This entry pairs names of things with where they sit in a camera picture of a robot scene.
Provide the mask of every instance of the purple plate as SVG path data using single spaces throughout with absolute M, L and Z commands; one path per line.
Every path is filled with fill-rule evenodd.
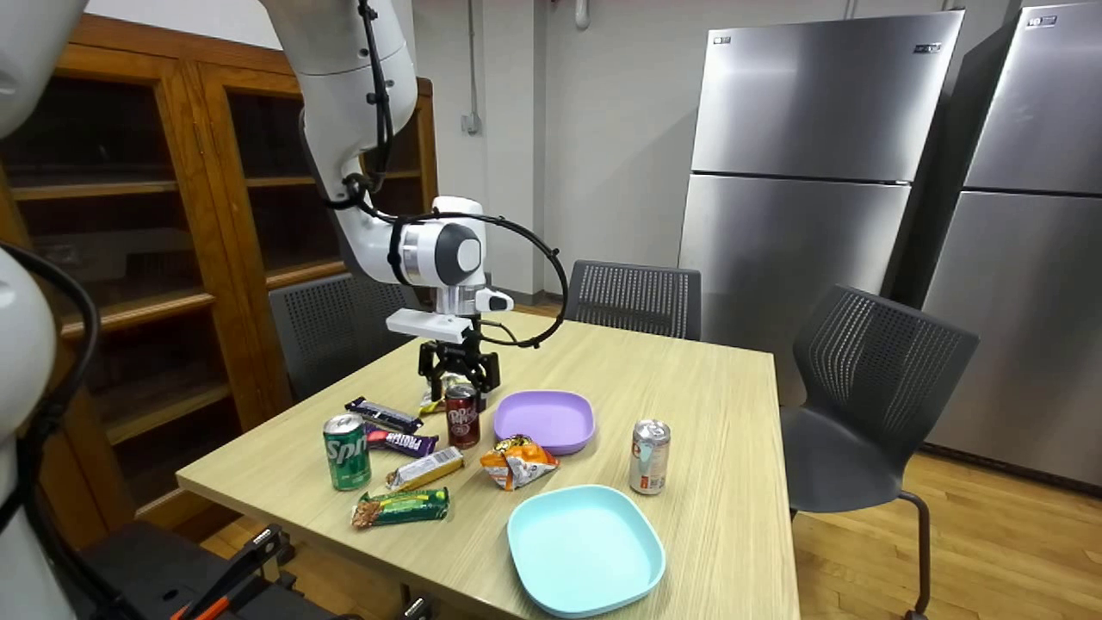
M 494 415 L 500 439 L 526 432 L 551 454 L 575 454 L 594 439 L 594 406 L 579 392 L 510 392 Z

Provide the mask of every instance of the door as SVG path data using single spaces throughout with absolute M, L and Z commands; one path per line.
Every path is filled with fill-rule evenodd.
M 1102 199 L 961 191 L 928 310 L 978 333 L 930 439 L 1102 484 Z
M 1102 8 L 1025 8 L 965 186 L 1102 191 Z
M 695 171 L 910 183 L 961 11 L 713 31 Z
M 794 333 L 828 285 L 877 290 L 910 186 L 691 175 L 683 264 L 705 339 Z

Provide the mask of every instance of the silver can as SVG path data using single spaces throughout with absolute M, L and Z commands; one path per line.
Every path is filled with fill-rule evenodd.
M 668 424 L 637 420 L 632 432 L 632 490 L 640 497 L 658 497 L 664 490 L 668 465 Z

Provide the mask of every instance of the chair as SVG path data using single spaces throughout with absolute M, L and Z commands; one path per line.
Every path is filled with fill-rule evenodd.
M 575 260 L 567 316 L 699 339 L 699 273 Z
M 295 396 L 310 396 L 411 339 L 386 329 L 386 316 L 407 306 L 407 290 L 365 274 L 285 285 L 268 293 L 268 306 Z
M 901 468 L 938 424 L 976 333 L 857 290 L 829 290 L 796 333 L 805 401 L 786 420 L 788 501 L 809 512 L 906 499 L 921 512 L 921 599 L 930 601 L 930 507 Z

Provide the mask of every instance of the teal plate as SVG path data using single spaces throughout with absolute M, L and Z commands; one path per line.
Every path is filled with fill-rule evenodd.
M 644 599 L 664 546 L 632 497 L 572 484 L 524 499 L 505 524 L 515 569 L 555 616 L 600 616 Z

